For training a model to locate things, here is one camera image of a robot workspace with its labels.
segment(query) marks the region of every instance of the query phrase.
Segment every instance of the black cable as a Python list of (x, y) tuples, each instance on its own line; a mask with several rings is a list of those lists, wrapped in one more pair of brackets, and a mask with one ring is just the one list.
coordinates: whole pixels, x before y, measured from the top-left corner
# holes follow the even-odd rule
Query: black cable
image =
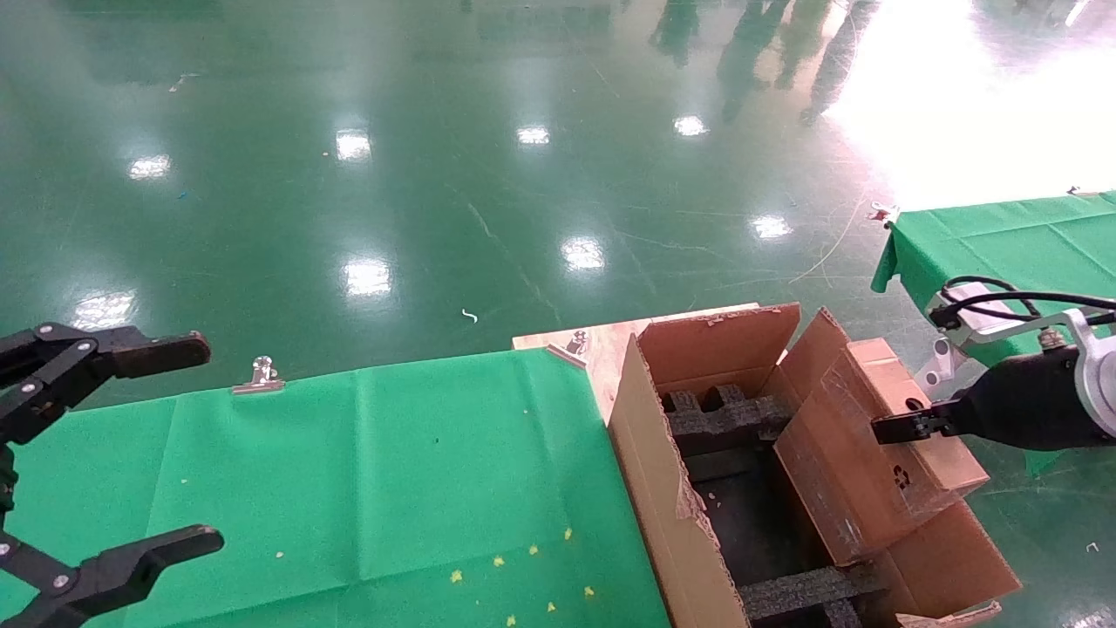
[(970, 296), (962, 298), (961, 300), (950, 305), (950, 307), (955, 307), (958, 309), (963, 309), (970, 305), (975, 305), (978, 302), (989, 302), (994, 300), (1021, 300), (1024, 298), (1031, 298), (1035, 300), (1049, 300), (1054, 302), (1072, 302), (1075, 305), (1086, 305), (1088, 307), (1097, 307), (1100, 309), (1116, 309), (1116, 300), (1110, 298), (1100, 298), (1097, 296), (1088, 296), (1084, 293), (1067, 293), (1060, 291), (1037, 291), (1037, 290), (1006, 290), (1006, 291), (994, 291), (988, 293), (978, 293), (975, 296)]
[[(1014, 290), (1019, 289), (1016, 286), (1009, 283), (1008, 281), (1004, 281), (1004, 280), (1001, 280), (1001, 279), (997, 279), (994, 277), (984, 277), (982, 274), (961, 274), (960, 277), (953, 277), (949, 281), (945, 281), (945, 284), (942, 286), (942, 291), (946, 292), (946, 293), (943, 293), (942, 296), (944, 296), (946, 299), (955, 302), (956, 299), (953, 298), (953, 294), (947, 293), (947, 288), (952, 288), (953, 286), (955, 286), (958, 283), (962, 283), (962, 282), (966, 282), (966, 281), (977, 281), (977, 282), (991, 283), (993, 286), (1003, 288), (1006, 290), (1011, 290), (1011, 291), (1014, 291)], [(1042, 312), (1039, 311), (1038, 307), (1035, 307), (1035, 303), (1031, 302), (1030, 299), (1028, 299), (1028, 298), (1021, 298), (1020, 300), (1023, 302), (1023, 307), (1027, 308), (1027, 312), (1030, 313), (1031, 317), (1042, 317)]]
[[(993, 286), (999, 286), (1006, 290), (1017, 289), (1016, 286), (1009, 283), (1008, 281), (1003, 281), (1001, 279), (997, 279), (993, 277), (984, 277), (982, 274), (961, 274), (959, 277), (953, 277), (952, 279), (945, 281), (945, 284), (942, 286), (942, 289), (937, 293), (940, 293), (942, 298), (944, 298), (950, 302), (956, 302), (958, 299), (952, 293), (950, 293), (950, 288), (964, 281), (991, 283)], [(970, 311), (975, 311), (978, 313), (983, 313), (983, 316), (985, 317), (992, 317), (994, 319), (1003, 319), (1007, 321), (1020, 321), (1023, 323), (1028, 323), (1030, 321), (1035, 321), (1037, 319), (1042, 318), (1042, 312), (1039, 311), (1038, 307), (1035, 307), (1035, 303), (1031, 302), (1030, 300), (1023, 300), (1023, 307), (1027, 308), (1027, 310), (1030, 312), (1030, 316), (1022, 316), (1022, 313), (1016, 313), (1014, 311), (1000, 311), (998, 309), (987, 309), (984, 307), (977, 307), (975, 305), (965, 307), (965, 309)]]
[[(999, 284), (999, 281), (992, 282), (992, 284)], [(1099, 298), (1095, 296), (1087, 294), (1076, 294), (1066, 292), (1055, 292), (1055, 291), (1035, 291), (1035, 290), (1006, 290), (1001, 292), (989, 292), (977, 296), (971, 296), (956, 300), (952, 298), (952, 294), (947, 293), (947, 288), (943, 288), (942, 296), (950, 300), (950, 305), (942, 309), (949, 310), (951, 313), (955, 313), (962, 309), (969, 309), (971, 311), (977, 311), (979, 313), (987, 313), (987, 316), (995, 317), (998, 319), (1007, 319), (1009, 321), (1035, 321), (1040, 319), (1041, 316), (1035, 316), (1035, 313), (1029, 313), (1029, 316), (1021, 316), (1021, 313), (1008, 313), (1006, 311), (995, 311), (992, 309), (984, 309), (973, 307), (978, 302), (992, 302), (998, 300), (1049, 300), (1055, 302), (1072, 302), (1075, 305), (1086, 305), (1089, 307), (1097, 307), (1100, 309), (1112, 309), (1114, 311), (1108, 311), (1105, 313), (1098, 313), (1098, 316), (1088, 319), (1086, 322), (1089, 326), (1107, 326), (1116, 322), (1116, 300)]]

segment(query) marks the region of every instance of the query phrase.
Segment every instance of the green tablecloth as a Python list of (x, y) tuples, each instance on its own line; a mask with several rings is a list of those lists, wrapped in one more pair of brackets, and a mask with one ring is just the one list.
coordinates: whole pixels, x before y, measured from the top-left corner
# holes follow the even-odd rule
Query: green tablecloth
[[(670, 626), (588, 380), (545, 350), (74, 413), (17, 470), (10, 531), (73, 564), (224, 534), (99, 628)], [(0, 618), (30, 597), (0, 573)]]
[[(872, 289), (884, 291), (895, 274), (923, 310), (959, 274), (997, 277), (1020, 289), (1116, 297), (1116, 192), (901, 213)], [(1043, 312), (1066, 307), (1036, 305)], [(992, 366), (1038, 351), (1037, 336), (1023, 335), (968, 352)], [(1056, 456), (1029, 453), (1028, 466), (1038, 471)]]

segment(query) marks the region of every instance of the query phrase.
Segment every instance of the green epoxy floor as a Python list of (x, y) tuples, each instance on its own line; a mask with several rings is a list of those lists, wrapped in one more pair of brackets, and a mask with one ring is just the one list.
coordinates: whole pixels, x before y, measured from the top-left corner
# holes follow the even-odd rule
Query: green epoxy floor
[[(100, 405), (240, 384), (261, 354), (304, 378), (750, 300), (826, 305), (917, 368), (934, 332), (868, 288), (869, 202), (1116, 186), (1114, 12), (0, 0), (0, 332), (212, 342)], [(998, 625), (1116, 626), (1116, 453), (1032, 480), (974, 450), (970, 502), (1026, 587)]]

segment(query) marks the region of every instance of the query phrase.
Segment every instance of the wooden board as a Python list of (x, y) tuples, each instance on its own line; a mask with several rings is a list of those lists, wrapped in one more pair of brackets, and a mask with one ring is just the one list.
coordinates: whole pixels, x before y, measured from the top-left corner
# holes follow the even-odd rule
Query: wooden board
[(715, 317), (718, 313), (740, 311), (741, 309), (751, 309), (758, 306), (756, 302), (747, 302), (743, 305), (730, 305), (728, 307), (671, 313), (668, 317), (637, 319), (635, 321), (624, 321), (607, 326), (529, 335), (511, 339), (511, 346), (513, 349), (538, 349), (548, 346), (566, 349), (574, 339), (575, 334), (585, 332), (585, 349), (579, 355), (579, 358), (586, 364), (589, 384), (593, 386), (593, 394), (597, 398), (597, 407), (600, 408), (600, 416), (607, 425), (608, 418), (613, 414), (613, 404), (616, 403), (616, 388), (620, 381), (620, 369), (624, 367), (624, 354), (627, 350), (628, 339), (632, 335), (642, 335), (652, 322), (690, 319), (692, 317)]

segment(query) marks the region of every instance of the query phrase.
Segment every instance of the open cardboard box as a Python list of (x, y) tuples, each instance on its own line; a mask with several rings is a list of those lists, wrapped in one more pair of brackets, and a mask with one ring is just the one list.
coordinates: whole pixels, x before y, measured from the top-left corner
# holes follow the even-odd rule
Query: open cardboard box
[(660, 402), (727, 384), (795, 412), (775, 451), (833, 563), (870, 560), (885, 580), (888, 624), (994, 616), (1020, 583), (963, 500), (988, 475), (958, 438), (878, 445), (873, 419), (927, 400), (886, 342), (850, 342), (824, 309), (783, 355), (799, 319), (789, 303), (629, 336), (608, 429), (675, 628), (749, 625)]

